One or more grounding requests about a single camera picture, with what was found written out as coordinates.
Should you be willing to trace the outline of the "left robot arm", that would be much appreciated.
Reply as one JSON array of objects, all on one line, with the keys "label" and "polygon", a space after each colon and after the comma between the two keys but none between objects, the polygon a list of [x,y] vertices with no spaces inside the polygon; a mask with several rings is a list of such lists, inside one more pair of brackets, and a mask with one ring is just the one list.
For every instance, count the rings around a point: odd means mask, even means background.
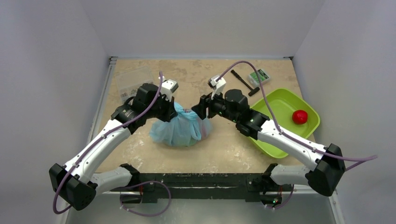
[{"label": "left robot arm", "polygon": [[54,164],[50,170],[56,198],[64,199],[70,208],[83,210],[96,195],[113,189],[133,191],[138,188],[140,173],[129,164],[97,174],[99,165],[124,140],[151,118],[169,122],[176,117],[174,92],[178,83],[168,79],[161,87],[144,83],[135,96],[117,107],[100,133],[74,158],[64,165]]}]

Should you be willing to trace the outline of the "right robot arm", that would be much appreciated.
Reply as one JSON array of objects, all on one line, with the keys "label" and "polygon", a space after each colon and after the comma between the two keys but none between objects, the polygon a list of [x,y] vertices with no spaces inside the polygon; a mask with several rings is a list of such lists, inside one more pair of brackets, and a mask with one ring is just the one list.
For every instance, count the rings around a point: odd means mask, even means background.
[{"label": "right robot arm", "polygon": [[277,127],[273,119],[252,109],[240,90],[203,95],[192,110],[201,119],[219,115],[235,123],[244,136],[273,145],[302,163],[300,166],[270,165],[262,177],[266,189],[297,184],[309,186],[323,196],[331,196],[346,171],[339,146],[324,146]]}]

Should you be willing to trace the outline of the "blue plastic bag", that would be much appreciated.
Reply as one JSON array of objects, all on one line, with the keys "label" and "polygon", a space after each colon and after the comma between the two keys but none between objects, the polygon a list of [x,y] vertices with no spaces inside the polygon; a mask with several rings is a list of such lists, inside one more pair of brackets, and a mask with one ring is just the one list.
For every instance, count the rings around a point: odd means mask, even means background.
[{"label": "blue plastic bag", "polygon": [[156,121],[149,136],[155,143],[163,143],[171,147],[190,147],[206,139],[213,130],[209,119],[201,119],[191,109],[183,108],[175,103],[177,116],[170,122]]}]

